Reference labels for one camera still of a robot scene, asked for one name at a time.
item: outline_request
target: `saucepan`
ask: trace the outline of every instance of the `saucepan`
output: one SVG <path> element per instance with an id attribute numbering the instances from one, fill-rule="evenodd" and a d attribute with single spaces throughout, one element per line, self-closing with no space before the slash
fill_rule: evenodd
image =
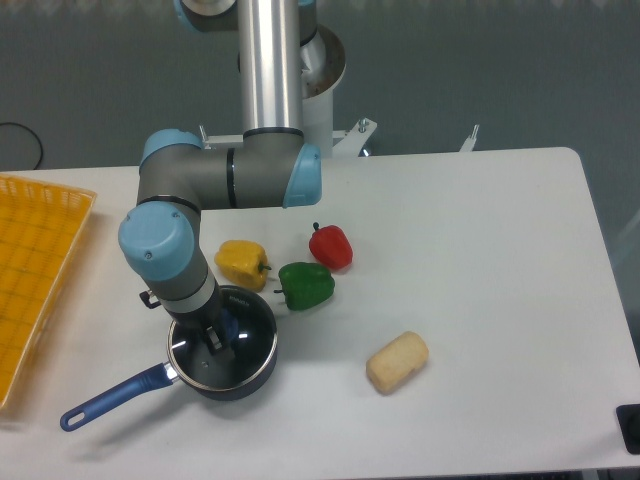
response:
<path id="1" fill-rule="evenodd" d="M 221 328 L 229 341 L 205 341 L 200 332 L 175 321 L 169 328 L 168 362 L 134 375 L 60 418 L 71 432 L 140 394 L 184 383 L 214 400 L 238 400 L 258 390 L 276 365 L 278 335 L 271 308 L 259 295 L 220 287 Z"/>

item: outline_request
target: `blue pot handle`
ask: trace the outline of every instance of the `blue pot handle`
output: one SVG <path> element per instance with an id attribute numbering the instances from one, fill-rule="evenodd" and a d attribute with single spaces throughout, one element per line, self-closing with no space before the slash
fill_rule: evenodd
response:
<path id="1" fill-rule="evenodd" d="M 65 432 L 72 432 L 142 393 L 173 385 L 174 380 L 169 377 L 165 364 L 159 363 L 72 408 L 60 418 L 60 427 Z"/>

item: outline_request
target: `toy vegetable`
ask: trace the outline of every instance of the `toy vegetable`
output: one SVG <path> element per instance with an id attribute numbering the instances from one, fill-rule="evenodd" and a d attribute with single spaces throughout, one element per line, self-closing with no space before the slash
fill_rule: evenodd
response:
<path id="1" fill-rule="evenodd" d="M 340 227 L 329 225 L 320 228 L 316 222 L 313 228 L 315 232 L 309 240 L 309 250 L 318 262 L 331 270 L 340 270 L 351 264 L 353 250 Z"/>
<path id="2" fill-rule="evenodd" d="M 228 240 L 220 245 L 214 262 L 222 274 L 236 285 L 255 292 L 267 282 L 267 254 L 262 245 L 249 240 Z"/>
<path id="3" fill-rule="evenodd" d="M 287 307 L 306 310 L 333 295 L 336 282 L 327 267 L 317 263 L 296 262 L 285 265 L 278 272 Z"/>

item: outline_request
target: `bread roll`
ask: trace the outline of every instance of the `bread roll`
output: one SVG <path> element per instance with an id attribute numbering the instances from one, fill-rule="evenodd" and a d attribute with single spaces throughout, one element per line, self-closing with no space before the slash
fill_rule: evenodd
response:
<path id="1" fill-rule="evenodd" d="M 380 393 L 388 395 L 420 370 L 429 349 L 414 332 L 404 332 L 367 361 L 367 376 Z"/>

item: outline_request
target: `yellow plastic crate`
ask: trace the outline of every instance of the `yellow plastic crate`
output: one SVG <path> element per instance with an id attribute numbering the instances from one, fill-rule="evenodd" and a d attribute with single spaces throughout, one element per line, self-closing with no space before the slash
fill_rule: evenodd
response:
<path id="1" fill-rule="evenodd" d="M 51 312 L 95 198 L 0 174 L 0 408 Z"/>

